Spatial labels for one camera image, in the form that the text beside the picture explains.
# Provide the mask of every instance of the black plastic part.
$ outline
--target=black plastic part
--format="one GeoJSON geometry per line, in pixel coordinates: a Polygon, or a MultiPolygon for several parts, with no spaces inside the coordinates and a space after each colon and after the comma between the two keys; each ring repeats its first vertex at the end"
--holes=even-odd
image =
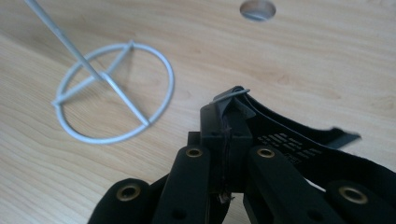
{"type": "Polygon", "coordinates": [[[350,223],[396,223],[396,210],[362,185],[333,181],[326,188],[326,199],[350,223]]]}
{"type": "MultiPolygon", "coordinates": [[[[266,201],[275,223],[345,223],[278,150],[254,147],[247,163],[251,183],[260,193],[256,196],[266,201]]],[[[261,215],[254,210],[249,214],[252,220],[261,215]]]]}
{"type": "Polygon", "coordinates": [[[163,188],[151,223],[207,223],[209,151],[183,147],[163,188]]]}
{"type": "Polygon", "coordinates": [[[126,223],[147,223],[150,217],[147,208],[149,204],[149,184],[138,179],[125,179],[113,185],[96,205],[89,224],[126,224],[126,223]],[[140,188],[138,196],[131,201],[123,202],[117,194],[125,186],[135,185],[140,188]]]}
{"type": "Polygon", "coordinates": [[[245,193],[251,223],[396,223],[396,174],[336,150],[358,134],[306,127],[241,90],[232,88],[201,109],[201,131],[189,133],[169,175],[151,186],[136,179],[115,184],[89,223],[220,224],[233,192],[245,193]],[[258,153],[263,148],[274,154],[258,153]],[[197,149],[203,154],[189,154],[197,149]],[[304,178],[327,188],[327,202],[304,178]],[[131,184],[139,194],[123,202],[117,194],[131,184]],[[368,203],[350,204],[340,185],[363,192],[368,203]]]}

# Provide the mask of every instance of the wood grain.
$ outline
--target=wood grain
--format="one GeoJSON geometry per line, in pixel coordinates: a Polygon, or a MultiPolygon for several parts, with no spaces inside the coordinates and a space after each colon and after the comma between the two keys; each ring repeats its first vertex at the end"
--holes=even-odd
{"type": "MultiPolygon", "coordinates": [[[[39,0],[83,53],[127,42],[172,63],[176,91],[161,119],[128,141],[92,146],[60,126],[50,102],[75,62],[22,0],[0,2],[0,223],[85,223],[115,182],[152,183],[171,168],[199,109],[235,85],[311,127],[342,127],[362,141],[345,151],[396,171],[396,3],[276,0],[267,22],[242,1],[39,0]]],[[[106,67],[108,58],[94,62],[106,67]]],[[[86,76],[82,72],[77,80],[86,76]]],[[[162,65],[135,52],[115,75],[145,113],[166,90],[162,65]]],[[[138,122],[101,83],[67,103],[73,125],[95,136],[138,122]]],[[[248,223],[236,195],[225,223],[248,223]]]]}

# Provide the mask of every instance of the round hole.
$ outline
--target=round hole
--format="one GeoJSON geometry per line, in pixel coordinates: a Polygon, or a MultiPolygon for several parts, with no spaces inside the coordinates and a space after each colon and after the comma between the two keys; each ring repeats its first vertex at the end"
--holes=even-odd
{"type": "Polygon", "coordinates": [[[358,203],[358,204],[368,203],[367,196],[358,189],[343,186],[338,191],[345,199],[347,199],[352,203],[358,203]]]}
{"type": "Polygon", "coordinates": [[[126,185],[117,191],[117,198],[122,202],[129,202],[140,194],[140,187],[136,184],[126,185]]]}
{"type": "Polygon", "coordinates": [[[275,152],[267,148],[260,148],[257,150],[257,154],[264,158],[273,158],[275,156],[275,152]]]}
{"type": "Polygon", "coordinates": [[[324,219],[323,215],[317,210],[308,210],[306,214],[308,215],[309,218],[311,218],[311,220],[314,220],[316,222],[323,221],[324,219]]]}
{"type": "Polygon", "coordinates": [[[187,216],[186,211],[181,210],[181,209],[175,209],[175,210],[172,212],[172,218],[174,218],[174,219],[176,219],[176,220],[183,220],[183,219],[186,218],[186,216],[187,216]]]}
{"type": "Polygon", "coordinates": [[[189,157],[196,158],[202,156],[203,152],[198,148],[190,148],[187,150],[186,154],[189,157]]]}
{"type": "Polygon", "coordinates": [[[247,0],[239,8],[242,16],[250,21],[268,21],[275,16],[275,5],[266,0],[247,0]]]}

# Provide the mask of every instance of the light wood surface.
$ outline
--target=light wood surface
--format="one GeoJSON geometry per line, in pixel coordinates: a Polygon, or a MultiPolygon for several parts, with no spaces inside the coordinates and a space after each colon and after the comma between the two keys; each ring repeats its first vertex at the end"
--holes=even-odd
{"type": "MultiPolygon", "coordinates": [[[[166,175],[188,131],[199,131],[199,109],[235,85],[302,124],[360,133],[344,151],[396,171],[394,0],[275,0],[267,22],[244,19],[241,0],[38,2],[83,53],[129,39],[158,49],[173,65],[176,90],[160,120],[135,138],[108,146],[73,139],[50,102],[75,58],[22,0],[1,0],[0,223],[87,222],[117,181],[166,175]]],[[[167,86],[161,63],[141,51],[115,79],[148,114],[167,86]]],[[[139,123],[102,83],[66,113],[94,136],[139,123]]],[[[248,223],[241,199],[225,223],[248,223]]]]}

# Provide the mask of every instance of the metal grommet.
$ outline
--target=metal grommet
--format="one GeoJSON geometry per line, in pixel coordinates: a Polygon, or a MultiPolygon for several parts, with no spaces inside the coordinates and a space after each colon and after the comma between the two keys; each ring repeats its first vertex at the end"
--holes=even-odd
{"type": "Polygon", "coordinates": [[[338,192],[348,201],[352,203],[357,203],[357,204],[366,204],[369,202],[367,196],[362,193],[360,190],[348,187],[348,186],[343,186],[338,189],[338,192]]]}
{"type": "Polygon", "coordinates": [[[268,158],[268,159],[273,158],[275,156],[275,152],[268,148],[260,148],[259,150],[257,150],[257,154],[261,157],[268,158]]]}
{"type": "Polygon", "coordinates": [[[137,184],[128,184],[117,191],[117,198],[122,202],[129,202],[140,194],[140,187],[137,184]]]}
{"type": "Polygon", "coordinates": [[[200,157],[202,154],[204,154],[204,152],[199,148],[189,148],[186,151],[186,155],[192,158],[200,157]]]}

